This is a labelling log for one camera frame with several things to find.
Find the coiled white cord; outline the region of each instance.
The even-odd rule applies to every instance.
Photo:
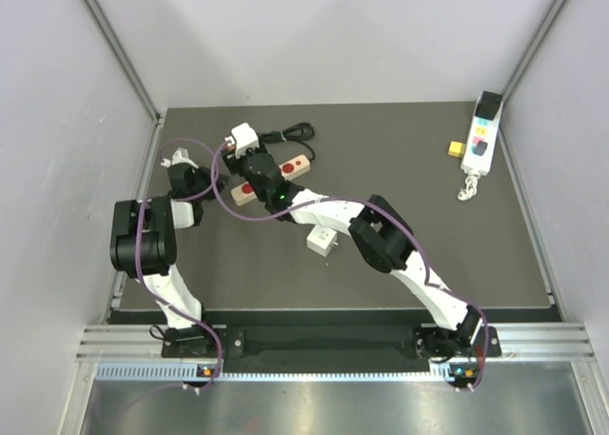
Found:
[[[462,202],[471,199],[478,192],[478,180],[480,180],[480,173],[477,170],[470,170],[465,178],[465,189],[459,191],[457,198]]]

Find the red button on remote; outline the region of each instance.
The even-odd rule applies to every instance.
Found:
[[[292,171],[294,171],[294,165],[290,164],[289,162],[285,163],[282,165],[282,172],[283,173],[291,173]]]

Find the black power cord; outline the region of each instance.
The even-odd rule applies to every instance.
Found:
[[[316,154],[311,146],[305,143],[306,140],[310,140],[315,136],[315,129],[310,123],[298,123],[287,129],[267,133],[259,133],[258,138],[265,145],[273,145],[275,143],[282,142],[294,142],[306,147],[311,153],[309,161],[314,161]]]

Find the white electrical plug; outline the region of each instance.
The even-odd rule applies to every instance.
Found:
[[[306,246],[324,257],[336,246],[338,232],[333,228],[315,226],[306,237]]]

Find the white wall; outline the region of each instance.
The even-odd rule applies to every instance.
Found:
[[[0,432],[47,434],[152,124],[79,0],[2,0],[0,19]]]
[[[100,0],[157,108],[474,100],[552,0]]]
[[[507,107],[505,130],[561,299],[609,382],[609,0],[571,0]]]

